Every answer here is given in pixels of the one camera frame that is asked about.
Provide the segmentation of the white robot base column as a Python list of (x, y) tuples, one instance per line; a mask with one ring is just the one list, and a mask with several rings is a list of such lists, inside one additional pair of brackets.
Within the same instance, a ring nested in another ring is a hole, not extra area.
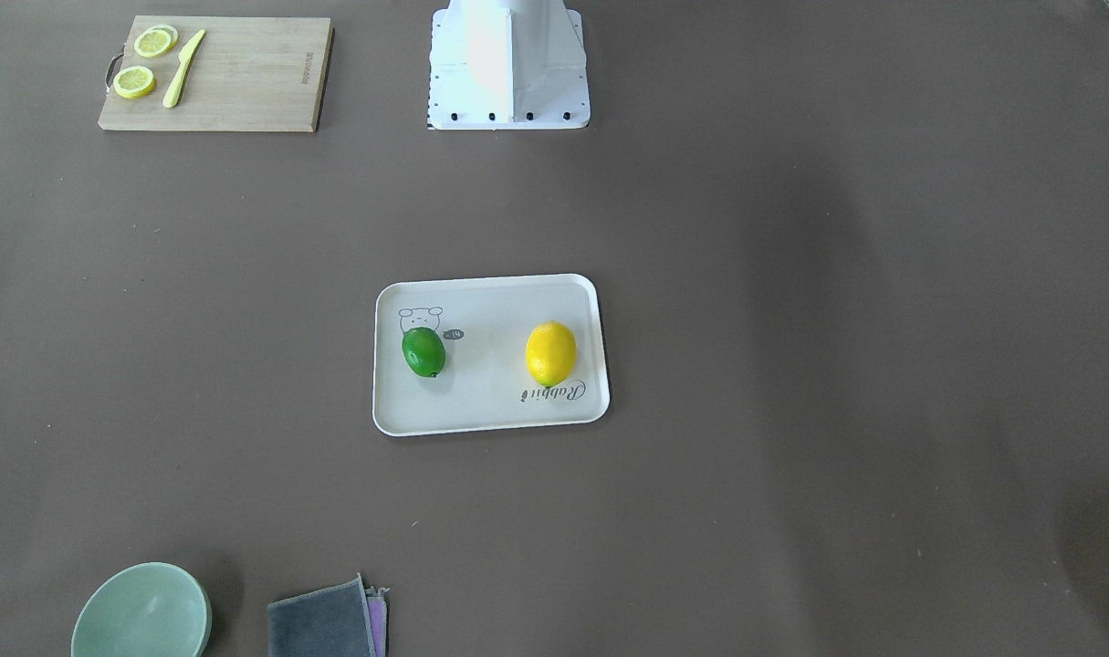
[(429, 62), (430, 130), (591, 121), (582, 16), (562, 1), (451, 1), (433, 13)]

